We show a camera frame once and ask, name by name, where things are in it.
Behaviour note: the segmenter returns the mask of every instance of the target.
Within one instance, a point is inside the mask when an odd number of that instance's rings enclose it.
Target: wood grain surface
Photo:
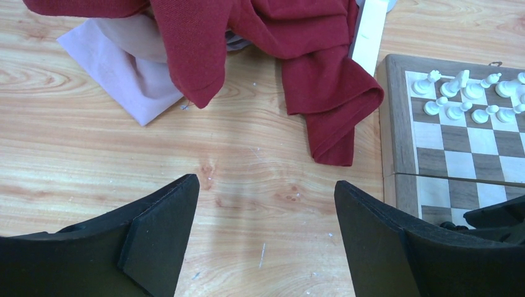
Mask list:
[[[521,0],[401,0],[379,60],[523,66],[524,15]],[[83,21],[0,0],[0,235],[54,232],[196,173],[176,296],[354,296],[333,192],[345,179],[383,199],[378,112],[358,125],[353,167],[313,163],[279,62],[252,47],[230,55],[207,108],[182,100],[140,127],[57,44]]]

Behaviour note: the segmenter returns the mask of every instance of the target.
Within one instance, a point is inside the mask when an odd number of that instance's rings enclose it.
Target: folded red scarf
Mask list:
[[[233,32],[282,59],[288,114],[304,114],[318,163],[351,166],[355,125],[383,101],[377,81],[348,58],[358,7],[354,0],[24,0],[42,15],[127,17],[151,6],[170,77],[198,108],[225,80]]]

